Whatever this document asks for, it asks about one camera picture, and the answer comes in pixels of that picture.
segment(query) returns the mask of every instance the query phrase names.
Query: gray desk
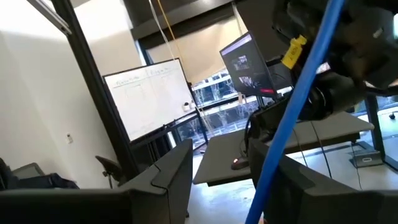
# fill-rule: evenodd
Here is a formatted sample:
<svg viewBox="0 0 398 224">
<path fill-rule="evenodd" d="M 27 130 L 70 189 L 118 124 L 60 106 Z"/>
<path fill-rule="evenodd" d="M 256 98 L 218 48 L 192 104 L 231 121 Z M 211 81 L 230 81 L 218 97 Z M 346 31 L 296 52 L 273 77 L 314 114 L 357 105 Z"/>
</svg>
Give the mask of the gray desk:
<svg viewBox="0 0 398 224">
<path fill-rule="evenodd" d="M 359 132 L 373 129 L 373 125 L 362 121 L 348 113 L 339 113 L 324 119 L 313 121 L 315 130 L 321 140 L 322 146 L 330 146 L 342 142 L 355 142 L 360 138 Z M 296 124 L 293 133 L 286 144 L 285 153 L 299 152 L 298 142 L 303 150 L 320 147 L 317 135 L 310 122 Z M 205 155 L 193 179 L 194 184 L 207 183 L 209 186 L 227 184 L 239 180 L 250 179 L 250 169 L 232 170 L 232 161 L 240 157 L 240 148 L 244 130 L 236 131 L 210 139 Z"/>
</svg>

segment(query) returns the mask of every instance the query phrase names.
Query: yellow tag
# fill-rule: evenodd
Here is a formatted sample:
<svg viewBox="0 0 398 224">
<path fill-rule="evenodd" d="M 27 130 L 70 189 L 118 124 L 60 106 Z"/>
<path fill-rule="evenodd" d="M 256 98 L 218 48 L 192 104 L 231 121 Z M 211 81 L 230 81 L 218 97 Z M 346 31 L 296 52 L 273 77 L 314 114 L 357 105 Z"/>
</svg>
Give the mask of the yellow tag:
<svg viewBox="0 0 398 224">
<path fill-rule="evenodd" d="M 307 40 L 302 35 L 300 35 L 300 37 L 297 39 L 293 38 L 290 41 L 290 47 L 287 50 L 285 57 L 282 59 L 282 63 L 289 69 L 292 69 L 299 59 L 301 52 L 303 51 L 302 46 L 306 43 Z"/>
</svg>

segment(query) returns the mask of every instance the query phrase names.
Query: white wall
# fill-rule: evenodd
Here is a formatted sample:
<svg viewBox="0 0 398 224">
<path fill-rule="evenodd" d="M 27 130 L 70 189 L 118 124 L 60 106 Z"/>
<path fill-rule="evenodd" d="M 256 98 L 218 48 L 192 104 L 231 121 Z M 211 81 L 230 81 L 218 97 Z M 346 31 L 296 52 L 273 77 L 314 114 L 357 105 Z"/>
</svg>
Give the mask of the white wall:
<svg viewBox="0 0 398 224">
<path fill-rule="evenodd" d="M 16 169 L 36 162 L 45 173 L 71 178 L 0 32 L 0 157 Z"/>
<path fill-rule="evenodd" d="M 75 12 L 102 75 L 143 65 L 121 0 L 90 0 Z"/>
<path fill-rule="evenodd" d="M 17 34 L 6 42 L 74 180 L 83 188 L 107 187 L 95 156 L 116 156 L 68 42 Z"/>
<path fill-rule="evenodd" d="M 26 0 L 0 1 L 0 36 L 0 157 L 108 188 L 95 156 L 116 156 L 66 37 Z"/>
<path fill-rule="evenodd" d="M 142 66 L 129 30 L 92 41 L 90 49 L 101 75 Z"/>
</svg>

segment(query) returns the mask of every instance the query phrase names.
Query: computer mouse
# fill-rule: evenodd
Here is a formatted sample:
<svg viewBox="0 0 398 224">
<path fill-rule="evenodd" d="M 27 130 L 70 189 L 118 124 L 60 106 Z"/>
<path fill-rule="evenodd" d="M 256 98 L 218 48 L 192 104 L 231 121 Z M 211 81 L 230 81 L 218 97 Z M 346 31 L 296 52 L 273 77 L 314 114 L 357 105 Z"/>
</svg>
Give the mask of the computer mouse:
<svg viewBox="0 0 398 224">
<path fill-rule="evenodd" d="M 232 170 L 240 170 L 249 166 L 249 159 L 247 157 L 239 157 L 234 159 L 231 164 Z"/>
</svg>

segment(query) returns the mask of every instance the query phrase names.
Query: whiteboard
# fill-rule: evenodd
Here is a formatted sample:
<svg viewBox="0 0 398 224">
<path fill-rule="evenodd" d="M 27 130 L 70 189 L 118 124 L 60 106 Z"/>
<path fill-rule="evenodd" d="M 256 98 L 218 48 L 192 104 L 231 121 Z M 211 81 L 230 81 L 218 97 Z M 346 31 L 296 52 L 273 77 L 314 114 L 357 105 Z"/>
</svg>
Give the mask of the whiteboard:
<svg viewBox="0 0 398 224">
<path fill-rule="evenodd" d="M 179 119 L 191 103 L 180 60 L 104 77 L 130 141 Z"/>
</svg>

